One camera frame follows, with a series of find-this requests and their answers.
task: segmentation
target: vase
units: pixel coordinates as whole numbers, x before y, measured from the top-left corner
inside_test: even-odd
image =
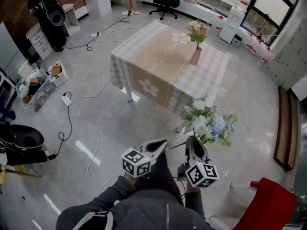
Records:
[[[198,61],[201,58],[201,52],[202,52],[202,48],[201,47],[196,47],[192,57],[191,57],[191,64],[192,65],[197,65]]]

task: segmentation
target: gray floor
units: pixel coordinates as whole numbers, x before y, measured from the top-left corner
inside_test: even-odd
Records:
[[[136,29],[123,29],[120,34],[112,36],[113,40],[125,40],[150,23],[147,21],[141,25],[144,21],[159,18],[158,14],[148,15],[150,9],[152,7],[142,6],[140,15],[131,16],[129,24],[117,23],[107,32],[110,33],[116,27],[138,26]],[[83,19],[81,30],[68,40],[67,46],[87,43],[91,38],[85,35],[95,33],[122,18],[122,6],[113,6],[112,10],[111,14],[97,20],[89,17]],[[190,19],[179,16],[178,20],[165,18],[163,23],[185,31],[188,21]],[[106,35],[99,38],[103,39],[109,38]],[[207,146],[212,164],[218,168],[220,180],[202,189],[203,205],[207,216],[239,218],[254,193],[230,190],[231,182],[248,183],[249,180],[266,177],[283,186],[292,185],[291,172],[285,174],[272,159],[278,126],[278,92],[277,87],[260,70],[258,59],[247,50],[220,40],[214,29],[210,31],[206,43],[231,54],[215,105],[236,114],[239,121],[235,125],[231,147],[222,148],[218,144]],[[21,101],[16,99],[12,106],[17,115],[15,123],[38,129],[45,137],[46,148],[55,153],[60,144],[58,132],[63,131],[66,136],[70,132],[67,107],[60,97],[66,91],[72,93],[72,112],[77,115],[78,99],[84,95],[96,95],[101,90],[102,75],[110,67],[110,52],[119,44],[92,42],[92,52],[83,47],[52,53],[44,65],[50,66],[60,59],[69,80],[56,89],[37,114],[25,109]],[[45,165],[27,166],[29,173],[36,171],[43,176],[42,179],[6,175],[5,183],[1,186],[0,215],[9,229],[36,229],[33,220],[43,230],[55,229],[58,214],[44,195],[59,211],[63,211],[67,207],[87,203],[104,190],[97,190],[87,183],[85,176],[90,158],[75,142],[79,140],[94,153],[101,124],[118,92],[107,73],[101,95],[95,99],[81,100],[81,115],[72,120],[72,136],[63,143],[59,157]],[[176,145],[187,137],[175,133],[175,128],[180,124],[179,116],[137,95],[140,96],[138,102],[128,103],[126,95],[121,93],[109,114],[97,153],[101,163],[93,163],[89,170],[88,179],[96,186],[102,185],[121,168],[120,156],[127,148],[155,138],[166,138],[171,145]],[[184,148],[173,149],[167,156],[169,167],[176,175],[177,167],[184,161]],[[179,183],[178,186],[183,192],[182,185]]]

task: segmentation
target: black chair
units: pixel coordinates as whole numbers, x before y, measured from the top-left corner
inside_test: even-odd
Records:
[[[180,0],[153,0],[153,1],[154,3],[160,4],[160,7],[157,10],[150,11],[149,14],[152,14],[153,12],[163,12],[163,15],[160,18],[160,20],[163,20],[165,13],[170,13],[174,15],[175,19],[178,18],[178,16],[172,12],[172,9],[170,7],[177,8],[180,5]]]

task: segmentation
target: red chair backrest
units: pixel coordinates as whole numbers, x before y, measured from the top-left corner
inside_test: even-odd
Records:
[[[233,230],[282,230],[295,203],[294,194],[262,178],[253,201]]]

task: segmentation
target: drawer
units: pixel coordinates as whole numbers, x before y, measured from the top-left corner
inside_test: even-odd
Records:
[[[101,6],[99,5],[99,11],[100,14],[104,13],[105,11],[111,10],[111,4],[107,5],[107,6]]]
[[[45,59],[51,52],[52,47],[49,43],[47,43],[39,50],[38,53],[42,59]]]
[[[104,11],[100,11],[100,17],[106,15],[107,13],[111,13],[111,12],[112,12],[111,8],[104,10]]]
[[[34,45],[35,50],[38,52],[46,43],[48,43],[47,38],[44,36],[37,44]]]
[[[101,8],[110,7],[111,6],[111,0],[98,1],[98,6],[101,7]]]
[[[31,44],[34,46],[34,45],[37,44],[44,36],[45,36],[45,35],[44,35],[43,31],[40,30],[38,33],[36,33],[36,34],[30,39]]]

